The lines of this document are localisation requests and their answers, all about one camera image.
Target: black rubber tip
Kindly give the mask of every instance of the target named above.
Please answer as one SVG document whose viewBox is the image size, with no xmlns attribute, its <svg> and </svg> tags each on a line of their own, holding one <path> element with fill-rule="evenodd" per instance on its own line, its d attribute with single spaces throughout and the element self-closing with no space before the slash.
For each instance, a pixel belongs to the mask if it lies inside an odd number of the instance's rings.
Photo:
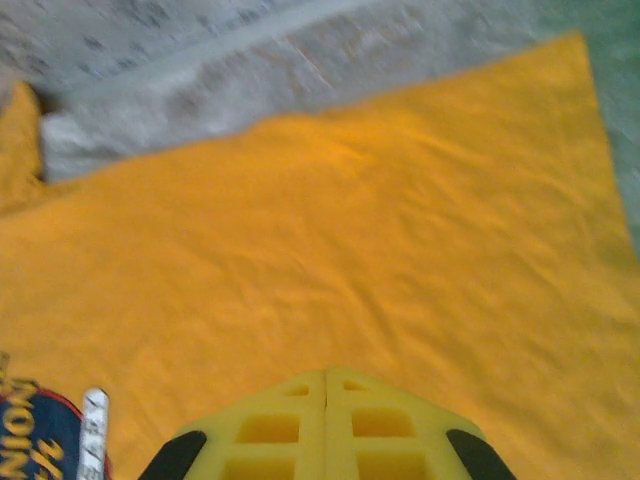
<svg viewBox="0 0 640 480">
<path fill-rule="evenodd" d="M 170 440 L 138 480 L 184 480 L 206 442 L 207 436 L 199 430 Z"/>
<path fill-rule="evenodd" d="M 473 480 L 516 480 L 498 453 L 481 438 L 449 430 L 447 438 Z"/>
</svg>

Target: yellow plastic piece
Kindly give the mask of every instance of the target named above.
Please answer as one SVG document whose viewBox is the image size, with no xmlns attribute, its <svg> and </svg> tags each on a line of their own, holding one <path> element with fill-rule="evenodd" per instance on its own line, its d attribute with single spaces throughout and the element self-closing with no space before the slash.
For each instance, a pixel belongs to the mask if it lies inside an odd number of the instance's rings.
<svg viewBox="0 0 640 480">
<path fill-rule="evenodd" d="M 186 480 L 468 480 L 446 432 L 470 421 L 362 373 L 300 375 L 178 435 L 207 443 Z"/>
</svg>

